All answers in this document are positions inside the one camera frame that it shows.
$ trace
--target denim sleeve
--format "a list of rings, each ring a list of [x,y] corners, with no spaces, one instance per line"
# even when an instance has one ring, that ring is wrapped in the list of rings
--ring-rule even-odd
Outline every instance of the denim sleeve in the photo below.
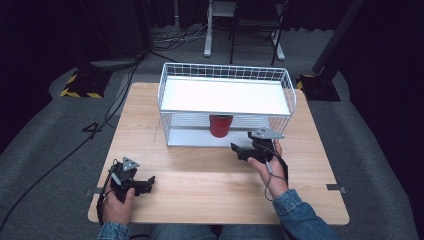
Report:
[[[315,214],[311,205],[303,202],[296,190],[278,196],[272,205],[281,223],[296,239],[339,239],[327,223]]]
[[[127,240],[130,238],[129,228],[123,224],[106,222],[100,229],[97,240]]]

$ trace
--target person's right hand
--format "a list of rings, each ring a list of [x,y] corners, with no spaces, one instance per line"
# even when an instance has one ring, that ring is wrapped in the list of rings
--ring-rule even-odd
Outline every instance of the person's right hand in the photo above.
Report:
[[[281,156],[282,149],[281,149],[280,142],[277,139],[274,140],[274,147],[275,147],[275,150]],[[283,179],[281,179],[281,178],[286,179],[286,177],[284,176],[283,166],[281,166],[277,157],[273,157],[272,160],[269,162],[272,168],[272,173],[275,176],[271,176],[271,174],[268,172],[267,166],[259,162],[258,160],[250,157],[247,159],[247,162],[250,165],[252,165],[254,168],[256,168],[256,170],[258,170],[259,175],[261,176],[262,182],[265,185],[268,184],[268,188],[272,195],[272,198],[275,199],[276,197],[280,196],[281,194],[283,194],[289,189],[287,186],[287,183]]]

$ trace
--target wooden tabletop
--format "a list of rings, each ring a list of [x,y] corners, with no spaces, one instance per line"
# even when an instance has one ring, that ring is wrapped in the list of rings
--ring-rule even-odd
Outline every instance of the wooden tabletop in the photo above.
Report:
[[[151,193],[136,197],[132,221],[139,223],[280,224],[264,197],[259,174],[230,148],[167,147],[157,103],[157,83],[134,83],[127,97],[98,187],[113,160],[140,164],[135,180],[156,176]],[[280,140],[289,166],[290,188],[328,224],[349,222],[306,99],[296,90],[297,107]],[[95,195],[88,218],[97,222]]]

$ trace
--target cable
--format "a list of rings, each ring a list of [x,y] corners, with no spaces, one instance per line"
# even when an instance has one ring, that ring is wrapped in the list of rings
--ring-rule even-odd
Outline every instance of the cable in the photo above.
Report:
[[[0,225],[0,234],[3,231],[4,226],[6,225],[7,220],[9,219],[12,212],[15,210],[15,208],[18,206],[18,204],[24,199],[24,197],[38,184],[40,183],[47,175],[49,175],[53,170],[55,170],[57,167],[59,167],[62,163],[64,163],[69,157],[71,157],[76,151],[78,151],[83,145],[85,145],[102,127],[104,126],[104,123],[100,125],[99,128],[94,130],[89,137],[87,137],[80,145],[78,145],[74,150],[72,150],[68,155],[66,155],[62,160],[60,160],[56,165],[54,165],[49,171],[47,171],[43,176],[41,176],[37,181],[35,181],[31,187],[29,187],[24,194],[13,204],[13,206],[9,209],[6,216],[3,218],[3,221]]]
[[[269,179],[268,179],[268,182],[267,182],[267,183],[266,183],[266,185],[265,185],[264,195],[265,195],[265,198],[266,198],[268,201],[270,201],[270,202],[272,202],[272,199],[268,198],[268,195],[266,194],[266,192],[267,192],[267,190],[269,189],[269,183],[271,182],[271,178],[272,178],[272,177],[276,177],[276,178],[279,178],[279,179],[283,180],[283,181],[287,184],[287,186],[288,186],[287,179],[285,179],[285,178],[283,178],[283,177],[280,177],[280,176],[277,176],[277,175],[275,175],[275,174],[273,174],[273,173],[269,173]]]
[[[198,40],[199,38],[203,38],[206,37],[206,35],[202,35],[199,37],[196,37],[196,35],[198,33],[200,33],[202,30],[204,30],[205,28],[207,28],[208,24],[205,24],[204,26],[202,26],[201,28],[199,28],[198,30],[194,30],[195,33],[191,34],[191,35],[187,35],[187,30],[185,30],[185,33],[183,34],[183,36],[181,37],[177,37],[177,35],[181,32],[179,31],[177,34],[175,34],[172,38],[167,38],[167,39],[162,39],[159,41],[156,41],[155,43],[161,43],[161,42],[169,42],[167,47],[159,47],[159,46],[155,46],[155,50],[156,51],[167,51],[167,50],[174,50],[176,48],[178,48],[179,46],[181,46],[184,43],[191,43],[194,42],[196,40]]]
[[[99,28],[96,26],[96,24],[94,23],[94,20],[93,20],[93,18],[91,18],[91,16],[90,16],[90,14],[88,13],[88,11],[87,11],[87,8],[85,8],[85,6],[84,6],[84,4],[81,2],[81,0],[78,0],[78,2],[80,3],[80,5],[81,5],[81,7],[83,8],[83,10],[84,10],[84,13],[85,13],[85,15],[88,17],[88,19],[90,20],[90,23],[91,23],[91,25],[94,27],[94,30],[96,30],[96,32],[97,32],[97,35],[99,35],[99,37],[100,37],[100,39],[102,40],[102,42],[112,51],[112,52],[114,52],[115,54],[117,54],[117,55],[119,55],[119,56],[121,56],[121,57],[137,57],[137,56],[139,56],[139,55],[125,55],[125,54],[122,54],[121,52],[119,52],[119,51],[116,51],[112,46],[110,46],[109,45],[109,43],[106,41],[106,39],[104,39],[104,37],[102,36],[102,34],[100,33],[100,30],[99,30]]]
[[[174,63],[178,63],[178,62],[177,62],[177,61],[175,61],[174,59],[171,59],[171,58],[169,58],[169,57],[165,57],[165,56],[163,56],[163,55],[161,55],[161,54],[159,54],[159,53],[153,52],[152,50],[150,50],[149,52],[150,52],[150,53],[152,53],[152,54],[153,54],[153,55],[155,55],[155,56],[160,57],[160,58],[163,58],[163,59],[169,60],[169,61],[174,62]]]
[[[130,69],[130,71],[128,72],[128,80],[127,83],[125,84],[124,88],[121,90],[121,92],[118,94],[118,97],[116,97],[115,101],[110,105],[110,107],[108,108],[108,110],[106,111],[105,114],[105,123],[107,125],[109,125],[110,127],[116,128],[116,126],[113,126],[111,124],[109,124],[109,120],[113,117],[113,115],[115,115],[115,113],[118,111],[118,109],[121,107],[121,105],[124,103],[124,100],[128,94],[128,91],[130,89],[130,85],[131,85],[131,81],[134,75],[135,70],[138,68],[138,66],[140,65],[141,61],[137,62],[137,64]],[[122,95],[122,93],[125,90],[125,94],[122,96],[121,101],[119,102],[118,106],[115,108],[115,110],[113,111],[113,113],[110,114],[109,117],[107,117],[108,113],[110,112],[110,110],[112,109],[113,105],[116,103],[116,101],[118,101],[118,99],[120,98],[120,96]]]
[[[139,66],[141,61],[139,61],[133,68],[131,72],[131,76],[129,77],[129,82],[131,82],[131,79],[134,75],[135,70]],[[40,183],[47,175],[49,175],[52,171],[54,171],[57,167],[59,167],[62,163],[64,163],[68,158],[70,158],[75,152],[77,152],[82,146],[84,146],[94,135],[99,132],[105,124],[112,118],[112,116],[117,112],[121,104],[123,103],[123,100],[125,99],[126,94],[128,93],[129,87],[127,87],[125,91],[124,98],[122,98],[121,102],[119,103],[118,107],[113,111],[113,113],[105,119],[105,121],[100,125],[99,128],[95,129],[90,136],[88,136],[80,145],[78,145],[74,150],[72,150],[68,155],[66,155],[62,160],[60,160],[56,165],[54,165],[50,170],[48,170],[45,174],[43,174],[37,181],[35,181],[20,197],[18,200],[15,201],[13,206],[9,209],[6,216],[3,218],[2,223],[0,225],[0,234],[4,229],[4,226],[6,225],[7,220],[9,219],[12,212],[16,209],[16,207],[19,205],[19,203],[25,198],[25,196],[35,187],[38,183]]]
[[[284,161],[284,159],[281,157],[281,155],[280,155],[280,153],[279,152],[277,152],[275,149],[274,150],[271,150],[271,149],[269,149],[269,148],[267,148],[267,147],[265,147],[265,146],[263,146],[263,145],[261,145],[261,144],[259,144],[259,143],[255,143],[255,142],[252,142],[252,145],[253,146],[258,146],[258,147],[260,147],[260,148],[262,148],[262,149],[264,149],[265,151],[268,151],[269,153],[272,153],[277,159],[278,159],[278,161],[280,162],[280,164],[281,164],[281,166],[283,167],[283,172],[284,172],[284,177],[285,177],[285,181],[287,182],[287,185],[288,185],[288,180],[289,180],[289,167],[287,166],[287,163],[286,163],[286,161]]]

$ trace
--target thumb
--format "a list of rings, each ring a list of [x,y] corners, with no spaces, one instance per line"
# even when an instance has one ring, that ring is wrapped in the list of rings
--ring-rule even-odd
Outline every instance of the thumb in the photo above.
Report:
[[[254,168],[256,168],[256,170],[258,170],[259,173],[261,173],[264,170],[264,164],[260,163],[258,160],[256,160],[255,158],[249,157],[247,159],[247,162]]]
[[[127,191],[127,195],[125,196],[125,206],[129,206],[132,207],[132,203],[134,201],[134,197],[135,197],[135,189],[134,188],[130,188]]]

